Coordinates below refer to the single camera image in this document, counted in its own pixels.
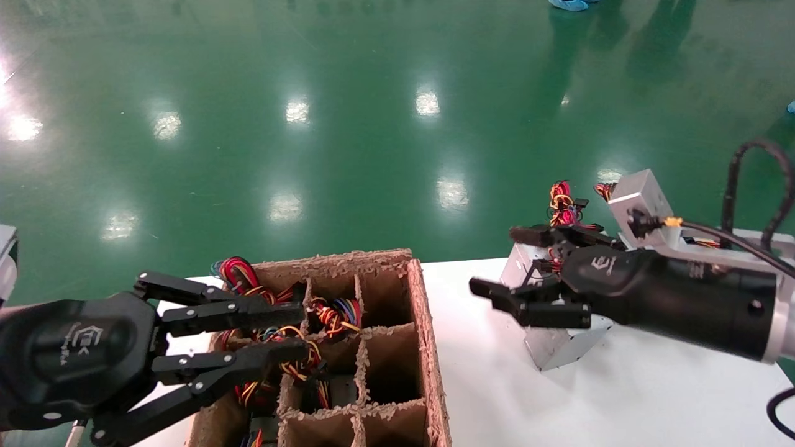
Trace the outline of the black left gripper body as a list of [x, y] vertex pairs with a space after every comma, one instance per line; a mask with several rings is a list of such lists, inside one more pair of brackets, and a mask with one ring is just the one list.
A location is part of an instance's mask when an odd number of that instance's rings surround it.
[[2, 309], [2, 430], [128, 404], [150, 385], [157, 312], [131, 292]]

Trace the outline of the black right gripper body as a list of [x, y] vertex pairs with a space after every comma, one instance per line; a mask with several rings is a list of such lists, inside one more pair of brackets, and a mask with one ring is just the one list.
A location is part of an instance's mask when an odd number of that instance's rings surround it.
[[565, 296], [614, 323], [761, 361], [777, 278], [733, 269], [715, 275], [697, 261], [655, 251], [581, 247], [564, 260]]

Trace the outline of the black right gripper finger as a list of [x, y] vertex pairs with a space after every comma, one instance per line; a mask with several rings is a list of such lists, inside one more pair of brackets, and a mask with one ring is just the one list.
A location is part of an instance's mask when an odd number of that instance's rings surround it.
[[625, 244], [618, 238], [602, 233], [603, 229], [604, 227], [596, 224], [513, 226], [509, 229], [509, 238], [514, 243], [542, 248], [568, 243], [575, 247], [608, 246], [625, 251]]
[[483, 278], [470, 279], [470, 292], [486, 298], [492, 309], [513, 317], [522, 327], [533, 328], [591, 328], [588, 304], [567, 302], [562, 298], [562, 283], [556, 278], [511, 288]]

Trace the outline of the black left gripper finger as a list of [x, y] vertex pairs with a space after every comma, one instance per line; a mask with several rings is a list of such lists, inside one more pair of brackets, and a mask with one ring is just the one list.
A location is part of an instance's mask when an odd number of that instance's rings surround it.
[[177, 389], [127, 413], [97, 413], [92, 443], [133, 446], [210, 407], [236, 385], [263, 379], [279, 363], [304, 359], [308, 353], [306, 342], [289, 338], [234, 352], [159, 356], [147, 370], [147, 378], [153, 384], [177, 385]]
[[135, 285], [145, 299], [176, 304], [161, 315], [161, 327], [171, 336], [194, 336], [228, 329], [253, 330], [301, 323], [300, 302], [270, 304], [260, 296], [235, 296], [218, 286], [156, 272], [142, 272]]

